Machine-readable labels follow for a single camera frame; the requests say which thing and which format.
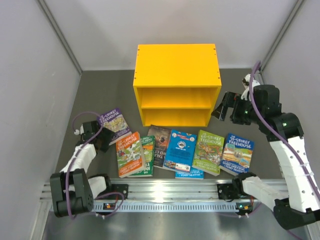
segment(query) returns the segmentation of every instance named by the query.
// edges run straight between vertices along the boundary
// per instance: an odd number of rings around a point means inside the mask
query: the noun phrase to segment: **gray floor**
[[[303,240],[303,228],[292,231]],[[111,218],[49,216],[42,240],[294,240],[265,206],[249,218],[235,213],[117,213]]]
[[[221,102],[226,91],[242,93],[244,91],[242,78],[249,72],[249,69],[221,69],[222,89],[218,103]],[[140,119],[133,90],[133,78],[133,70],[85,71],[82,74],[57,164],[57,172],[66,165],[74,152],[78,138],[73,134],[71,122],[81,112],[105,113],[118,107],[121,109],[132,132],[138,131],[141,136],[148,133],[148,127],[143,127]],[[259,131],[258,126],[254,124],[250,126],[232,124],[229,121],[231,112],[231,110],[228,111],[228,117],[225,121],[219,121],[212,117],[208,127],[201,129],[219,136],[227,136],[228,133],[233,133],[254,141],[255,147],[250,170],[262,179],[280,179],[281,173],[276,155],[265,136]],[[78,120],[76,127],[79,128],[84,121],[92,121],[94,119],[95,117],[92,115],[84,116]],[[198,134],[200,130],[199,127],[175,127],[175,129],[190,134]],[[115,145],[112,145],[106,153],[99,153],[96,159],[92,161],[88,175],[100,173],[107,173],[110,178],[118,178]],[[154,168],[154,179],[173,179],[174,177],[175,173],[173,171]],[[221,171],[219,176],[205,173],[204,177],[206,179],[230,179],[232,175]]]
[[[249,69],[221,69],[222,90],[218,99],[221,101],[225,91],[242,93],[241,80],[249,73]],[[73,105],[70,119],[83,111],[107,112],[119,107],[133,132],[141,136],[148,132],[143,127],[138,112],[133,91],[133,70],[123,71],[86,71],[82,74],[78,92]],[[93,116],[84,116],[76,126],[84,121],[92,121]],[[175,127],[177,130],[197,134],[198,127]],[[262,179],[280,179],[281,173],[276,155],[269,146],[266,138],[256,125],[242,126],[212,118],[205,131],[226,136],[228,133],[248,138],[255,142],[250,170]],[[73,135],[71,121],[69,122],[63,141],[56,171],[63,168],[73,154],[78,138]],[[118,178],[115,146],[108,152],[99,153],[88,170],[88,175],[107,173],[111,178]],[[154,179],[173,179],[173,171],[155,168]],[[206,179],[230,179],[232,176],[224,171],[219,176],[205,174]],[[49,216],[44,233],[44,240],[64,239],[112,239],[112,240],[190,240],[190,239],[219,239],[219,240],[289,240],[294,239],[283,230],[272,212],[265,206],[261,207],[249,219],[237,219],[216,213],[118,213],[110,219],[102,220],[94,216],[82,216],[69,223],[67,217],[56,218]],[[293,230],[302,239],[308,239],[304,228]]]

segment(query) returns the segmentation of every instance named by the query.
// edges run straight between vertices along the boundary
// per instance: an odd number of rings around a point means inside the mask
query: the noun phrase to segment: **gray wall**
[[[0,8],[0,235],[25,240],[55,170],[79,74],[35,0]]]
[[[306,153],[320,185],[320,1],[307,0],[280,43],[264,79],[280,89],[284,112],[302,124]]]
[[[84,70],[134,69],[138,44],[215,43],[221,68],[251,68],[292,0],[46,0]]]

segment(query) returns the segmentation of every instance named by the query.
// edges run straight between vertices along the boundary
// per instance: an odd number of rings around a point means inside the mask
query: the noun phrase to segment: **book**
[[[103,125],[106,129],[114,132],[114,136],[109,145],[132,134],[119,108],[108,111],[96,119],[100,126]]]
[[[138,171],[128,177],[152,177],[154,174],[155,136],[141,137],[141,144],[145,158],[145,170]]]
[[[176,179],[204,179],[204,171],[201,171],[199,169],[195,169],[191,167],[190,173],[187,172],[175,172],[175,178]]]
[[[120,178],[146,169],[144,151],[137,131],[117,141],[115,148]]]
[[[192,167],[208,174],[220,174],[219,163],[222,157],[225,138],[200,130],[193,156]]]
[[[255,143],[235,134],[229,133],[220,162],[220,169],[232,175],[249,171]]]
[[[153,166],[157,168],[164,167],[165,156],[170,140],[171,129],[151,125],[148,136],[155,137],[154,143],[154,162]]]
[[[172,130],[163,168],[189,173],[194,158],[197,135]]]

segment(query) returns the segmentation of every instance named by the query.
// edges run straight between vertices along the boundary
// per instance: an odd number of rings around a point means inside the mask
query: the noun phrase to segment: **shelf compartment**
[[[210,109],[142,109],[144,126],[206,127]]]
[[[142,109],[211,109],[216,87],[138,88]]]

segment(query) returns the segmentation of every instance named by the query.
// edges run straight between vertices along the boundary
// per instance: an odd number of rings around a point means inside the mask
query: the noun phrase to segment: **book title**
[[[141,139],[141,143],[142,144],[145,144],[145,143],[149,143],[152,141],[152,137],[151,136],[144,136],[142,139]]]
[[[219,167],[217,164],[212,164],[212,163],[210,164],[210,163],[202,162],[198,159],[195,159],[194,163],[199,168],[206,169],[206,170],[209,170],[212,172],[219,172]]]
[[[236,173],[245,173],[245,172],[248,171],[248,170],[246,171],[245,167],[230,163],[230,162],[228,162],[226,160],[223,160],[221,165],[223,167],[225,167],[226,169],[230,169],[230,170],[232,170],[233,172],[236,172]]]
[[[103,122],[109,121],[110,119],[113,119],[114,117],[118,116],[120,112],[117,111],[117,109],[114,109],[107,114],[102,115]]]
[[[222,137],[219,136],[211,136],[211,135],[207,135],[206,133],[203,133],[201,135],[201,142],[205,142],[208,144],[216,144],[216,145],[222,145]]]
[[[131,145],[137,140],[138,140],[137,135],[132,134],[129,137],[118,142],[118,149],[122,149],[125,146]]]
[[[137,169],[139,166],[141,166],[141,161],[132,161],[132,163],[129,166],[123,167],[120,169],[120,175],[124,175],[127,173],[130,173],[131,171]]]
[[[179,173],[180,177],[202,177],[203,174],[200,172],[197,173]]]
[[[230,139],[228,140],[228,143],[238,147],[242,147],[242,148],[247,148],[247,149],[252,148],[251,141],[237,138],[234,135],[231,135]]]
[[[166,151],[159,149],[154,150],[154,157],[158,159],[163,159],[166,156]]]

